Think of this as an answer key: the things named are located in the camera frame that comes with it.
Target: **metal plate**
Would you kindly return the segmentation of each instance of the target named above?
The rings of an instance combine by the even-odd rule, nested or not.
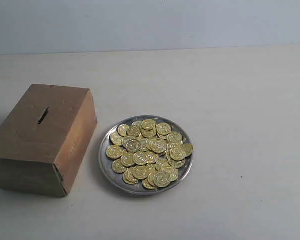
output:
[[[121,190],[123,190],[123,191],[125,191],[129,194],[144,195],[144,196],[145,195],[154,195],[154,194],[163,193],[163,192],[165,192],[167,190],[170,190],[170,189],[174,188],[175,186],[177,186],[188,175],[188,173],[189,173],[189,171],[192,167],[192,163],[193,163],[193,160],[192,160],[193,155],[190,155],[189,157],[187,157],[185,159],[185,165],[178,169],[179,170],[178,179],[176,181],[170,183],[170,185],[165,187],[165,188],[159,188],[158,190],[149,190],[149,189],[146,189],[142,186],[141,181],[139,181],[138,184],[134,184],[134,185],[129,185],[129,184],[125,183],[123,181],[123,174],[115,173],[112,170],[113,160],[110,160],[107,157],[107,154],[106,154],[107,148],[110,145],[112,145],[111,140],[110,140],[110,135],[112,133],[114,133],[117,130],[118,126],[120,126],[121,124],[127,124],[127,125],[130,126],[135,121],[143,121],[145,119],[154,119],[154,120],[156,120],[157,123],[168,123],[168,124],[170,124],[171,127],[172,127],[172,131],[179,132],[179,133],[182,134],[183,143],[192,144],[189,136],[187,135],[187,133],[181,127],[179,127],[173,121],[170,121],[168,119],[165,119],[165,118],[159,117],[159,116],[144,115],[144,116],[130,117],[130,118],[127,118],[127,119],[119,122],[118,124],[113,126],[107,132],[107,134],[104,136],[104,138],[101,142],[100,149],[99,149],[99,164],[100,164],[100,167],[101,167],[101,170],[102,170],[103,174],[117,188],[119,188],[119,189],[121,189]]]

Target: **cardboard box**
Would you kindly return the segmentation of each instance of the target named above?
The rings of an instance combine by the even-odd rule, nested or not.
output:
[[[89,89],[31,85],[0,127],[0,188],[67,196],[96,125]]]

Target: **plate rim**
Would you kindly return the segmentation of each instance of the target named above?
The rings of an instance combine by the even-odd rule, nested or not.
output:
[[[106,179],[113,185],[115,186],[116,188],[119,188],[120,190],[128,193],[128,194],[131,194],[131,195],[139,195],[139,196],[150,196],[150,195],[155,195],[155,194],[160,194],[160,193],[164,193],[170,189],[173,189],[175,188],[179,183],[181,183],[186,177],[187,175],[189,174],[191,168],[192,168],[192,165],[193,165],[193,156],[191,155],[191,158],[190,158],[190,161],[189,161],[189,167],[187,168],[187,170],[185,171],[185,173],[183,174],[183,176],[173,185],[171,186],[167,186],[167,187],[164,187],[164,188],[159,188],[159,190],[157,191],[149,191],[149,192],[137,192],[137,191],[132,191],[132,190],[129,190],[127,188],[124,188],[120,185],[118,185],[115,181],[113,181],[108,175],[107,173],[105,172],[104,170],[104,167],[102,165],[102,147],[105,143],[105,141],[107,140],[107,136],[110,132],[112,132],[114,129],[116,129],[118,126],[120,126],[121,124],[123,124],[124,122],[126,121],[129,121],[129,120],[132,120],[132,119],[135,119],[135,118],[159,118],[163,121],[168,121],[168,122],[172,122],[176,127],[178,127],[179,129],[181,129],[185,135],[186,135],[186,138],[187,140],[189,141],[190,144],[192,144],[192,141],[190,139],[190,137],[188,136],[188,134],[186,133],[186,131],[180,127],[177,123],[175,123],[174,121],[171,121],[165,117],[161,117],[161,116],[155,116],[155,115],[138,115],[138,116],[132,116],[132,117],[128,117],[116,124],[114,124],[111,128],[109,128],[109,130],[105,133],[101,143],[100,143],[100,146],[99,146],[99,152],[98,152],[98,161],[99,161],[99,167],[101,168],[101,171],[102,171],[102,174],[106,177]]]

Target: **white table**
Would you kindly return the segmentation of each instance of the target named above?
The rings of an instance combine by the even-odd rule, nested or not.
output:
[[[0,240],[300,240],[300,45],[0,55],[0,124],[32,83],[90,88],[98,126],[67,198],[0,190]],[[144,114],[178,123],[194,162],[134,197],[97,153]]]

